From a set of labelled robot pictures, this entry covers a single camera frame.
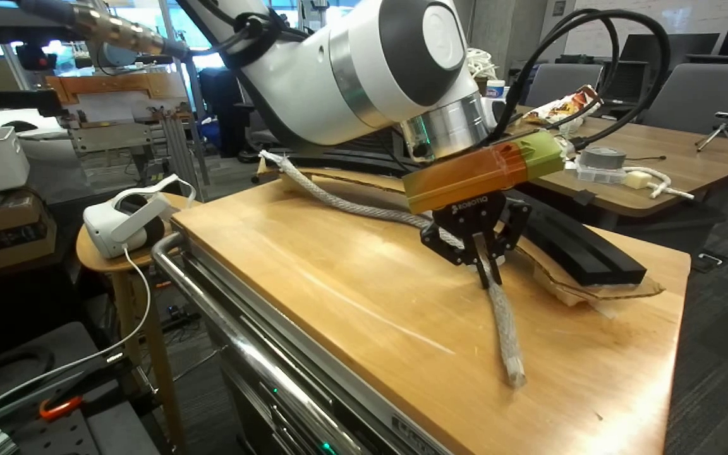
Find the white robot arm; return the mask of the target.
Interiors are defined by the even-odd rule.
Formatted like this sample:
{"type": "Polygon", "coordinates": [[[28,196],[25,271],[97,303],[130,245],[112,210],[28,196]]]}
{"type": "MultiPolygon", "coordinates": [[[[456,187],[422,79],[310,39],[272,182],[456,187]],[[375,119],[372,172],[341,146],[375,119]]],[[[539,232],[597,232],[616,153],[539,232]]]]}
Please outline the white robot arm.
{"type": "Polygon", "coordinates": [[[481,280],[525,217],[505,205],[507,144],[489,127],[464,69],[468,40],[452,0],[358,0],[314,34],[293,31],[266,0],[180,0],[218,48],[277,140],[336,146],[391,127],[422,140],[430,162],[404,178],[422,244],[481,280]]]}

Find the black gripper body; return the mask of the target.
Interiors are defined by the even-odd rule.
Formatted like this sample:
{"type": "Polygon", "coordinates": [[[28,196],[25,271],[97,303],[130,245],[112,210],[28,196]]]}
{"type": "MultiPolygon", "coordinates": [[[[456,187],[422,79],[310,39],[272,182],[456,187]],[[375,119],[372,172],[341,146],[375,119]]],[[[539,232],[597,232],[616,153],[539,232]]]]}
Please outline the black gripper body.
{"type": "Polygon", "coordinates": [[[419,230],[419,241],[456,265],[475,264],[472,236],[481,232],[491,251],[492,230],[504,222],[513,227],[513,241],[525,230],[530,205],[505,192],[491,192],[468,202],[433,212],[433,222],[419,230]]]}

